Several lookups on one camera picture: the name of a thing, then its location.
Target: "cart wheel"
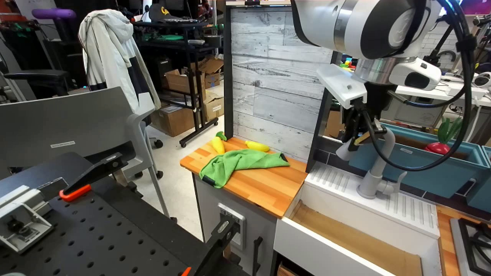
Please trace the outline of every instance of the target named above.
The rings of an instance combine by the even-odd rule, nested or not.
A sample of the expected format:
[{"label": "cart wheel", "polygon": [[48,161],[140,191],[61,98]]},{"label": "cart wheel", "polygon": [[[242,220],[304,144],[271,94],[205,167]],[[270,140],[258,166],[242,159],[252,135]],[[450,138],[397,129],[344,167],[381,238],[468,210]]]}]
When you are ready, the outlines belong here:
[{"label": "cart wheel", "polygon": [[161,140],[155,140],[154,145],[156,148],[161,148],[164,146],[164,142],[162,142]]}]

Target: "wood-patterned wall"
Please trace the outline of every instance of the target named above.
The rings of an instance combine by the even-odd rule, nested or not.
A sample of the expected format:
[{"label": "wood-patterned wall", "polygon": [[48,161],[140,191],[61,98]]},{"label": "wood-patterned wall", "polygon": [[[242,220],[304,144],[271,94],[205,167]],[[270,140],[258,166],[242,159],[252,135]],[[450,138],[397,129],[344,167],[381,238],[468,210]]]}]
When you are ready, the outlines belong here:
[{"label": "wood-patterned wall", "polygon": [[306,162],[332,51],[297,38],[290,7],[233,8],[231,21],[234,135]]}]

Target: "green towel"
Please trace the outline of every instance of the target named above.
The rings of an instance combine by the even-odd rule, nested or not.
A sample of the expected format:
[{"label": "green towel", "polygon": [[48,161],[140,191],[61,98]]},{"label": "green towel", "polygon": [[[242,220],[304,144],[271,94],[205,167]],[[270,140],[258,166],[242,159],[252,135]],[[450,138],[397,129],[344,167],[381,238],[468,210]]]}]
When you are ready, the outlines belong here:
[{"label": "green towel", "polygon": [[219,189],[227,183],[235,170],[289,165],[282,153],[268,154],[253,149],[232,150],[211,159],[199,172],[199,178]]}]

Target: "caster wheel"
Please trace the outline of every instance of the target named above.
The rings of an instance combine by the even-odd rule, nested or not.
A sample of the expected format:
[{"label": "caster wheel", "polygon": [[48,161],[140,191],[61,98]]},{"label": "caster wheel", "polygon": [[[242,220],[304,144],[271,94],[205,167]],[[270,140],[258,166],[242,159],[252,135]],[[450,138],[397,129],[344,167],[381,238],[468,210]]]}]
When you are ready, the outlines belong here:
[{"label": "caster wheel", "polygon": [[161,140],[155,140],[154,145],[156,148],[161,148],[164,146],[164,142],[162,142]]},{"label": "caster wheel", "polygon": [[157,176],[157,179],[161,179],[162,176],[164,176],[164,172],[161,171],[161,170],[158,170],[157,173],[156,173],[156,176]]}]

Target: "gray chair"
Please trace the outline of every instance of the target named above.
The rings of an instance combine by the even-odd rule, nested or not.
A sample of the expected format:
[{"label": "gray chair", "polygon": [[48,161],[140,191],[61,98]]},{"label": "gray chair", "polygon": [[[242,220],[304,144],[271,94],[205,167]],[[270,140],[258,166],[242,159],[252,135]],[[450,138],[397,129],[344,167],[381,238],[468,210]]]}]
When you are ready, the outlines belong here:
[{"label": "gray chair", "polygon": [[150,94],[142,93],[133,113],[120,87],[0,105],[0,179],[8,176],[8,167],[34,166],[66,152],[89,157],[131,143],[134,157],[127,160],[125,175],[148,169],[169,217],[142,125],[154,109]]}]

